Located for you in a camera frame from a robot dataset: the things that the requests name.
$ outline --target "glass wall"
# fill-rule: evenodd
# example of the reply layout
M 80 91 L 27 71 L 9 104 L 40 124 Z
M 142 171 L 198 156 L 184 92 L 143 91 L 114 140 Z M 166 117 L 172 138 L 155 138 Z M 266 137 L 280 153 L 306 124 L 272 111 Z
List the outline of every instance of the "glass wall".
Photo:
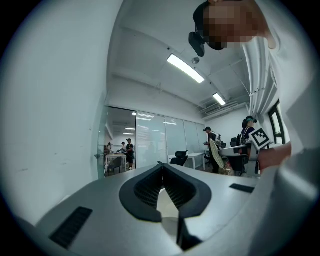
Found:
M 208 135 L 204 131 L 205 125 L 197 123 L 196 129 L 197 129 L 197 133 L 198 133 L 200 152 L 204 152 L 205 150 L 208 149 L 208 146 L 204 145 L 204 143 L 208 140 Z
M 136 116 L 136 167 L 168 163 L 165 117 L 137 112 Z
M 188 154 L 200 153 L 197 125 L 195 122 L 184 121 L 186 146 Z
M 166 116 L 165 128 L 169 158 L 173 158 L 177 151 L 186 151 L 187 144 L 184 121 Z
M 188 150 L 188 155 L 204 153 L 207 140 L 203 124 L 173 117 L 137 112 L 136 114 L 136 167 L 169 163 L 177 151 Z M 203 164 L 203 156 L 195 158 L 195 165 Z M 185 164 L 192 168 L 192 159 Z

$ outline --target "cap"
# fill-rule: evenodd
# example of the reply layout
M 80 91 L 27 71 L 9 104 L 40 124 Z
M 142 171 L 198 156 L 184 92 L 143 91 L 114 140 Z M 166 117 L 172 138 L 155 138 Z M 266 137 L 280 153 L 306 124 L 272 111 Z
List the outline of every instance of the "cap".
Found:
M 257 120 L 254 119 L 251 115 L 247 116 L 247 117 L 245 118 L 245 120 L 246 120 L 247 122 L 249 122 L 249 121 L 253 121 L 254 123 L 257 122 Z

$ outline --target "window frame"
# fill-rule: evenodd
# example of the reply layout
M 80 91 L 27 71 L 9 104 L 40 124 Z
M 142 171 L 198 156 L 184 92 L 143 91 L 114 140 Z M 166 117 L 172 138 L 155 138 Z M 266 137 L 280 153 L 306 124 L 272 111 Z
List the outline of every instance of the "window frame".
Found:
M 282 124 L 282 118 L 281 118 L 279 110 L 277 108 L 279 104 L 280 104 L 280 100 L 278 100 L 276 102 L 276 104 L 271 108 L 268 115 L 269 115 L 271 126 L 272 126 L 274 143 L 277 144 L 277 138 L 282 138 L 282 144 L 284 145 L 284 144 L 286 144 L 286 138 L 285 138 L 284 126 Z M 278 118 L 278 122 L 279 122 L 279 126 L 280 126 L 280 133 L 278 133 L 278 134 L 276 133 L 275 123 L 272 118 L 274 113 L 276 114 L 276 117 Z

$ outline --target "fluorescent light fixture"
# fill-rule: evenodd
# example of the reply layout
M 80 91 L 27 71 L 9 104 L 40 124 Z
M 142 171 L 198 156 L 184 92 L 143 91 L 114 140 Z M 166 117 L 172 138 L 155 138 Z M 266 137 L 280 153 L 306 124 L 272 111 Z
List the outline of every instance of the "fluorescent light fixture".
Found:
M 141 118 L 141 117 L 137 117 L 136 119 L 139 119 L 139 120 L 144 120 L 144 121 L 151 121 L 151 119 L 147 119 L 147 118 Z
M 171 54 L 167 59 L 169 63 L 176 66 L 178 69 L 182 70 L 184 73 L 192 77 L 199 84 L 201 84 L 205 79 L 199 75 L 192 67 L 190 67 L 187 63 L 179 59 L 177 56 Z
M 176 123 L 173 123 L 173 122 L 163 122 L 164 124 L 167 124 L 167 125 L 174 125 L 176 126 L 177 124 Z
M 145 117 L 145 118 L 154 118 L 154 115 L 148 115 L 148 114 L 138 114 L 140 117 Z
M 213 97 L 221 104 L 221 106 L 226 105 L 225 101 L 220 97 L 218 93 L 214 94 Z

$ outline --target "bag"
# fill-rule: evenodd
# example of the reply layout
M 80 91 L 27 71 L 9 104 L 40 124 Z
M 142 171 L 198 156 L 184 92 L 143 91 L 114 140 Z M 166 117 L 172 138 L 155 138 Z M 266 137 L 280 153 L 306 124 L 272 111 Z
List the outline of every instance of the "bag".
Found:
M 237 146 L 242 146 L 242 145 L 245 145 L 246 144 L 246 134 L 247 134 L 247 131 L 249 130 L 249 126 L 247 128 L 245 128 L 244 130 L 244 133 L 242 134 L 242 132 L 236 137 L 236 145 Z

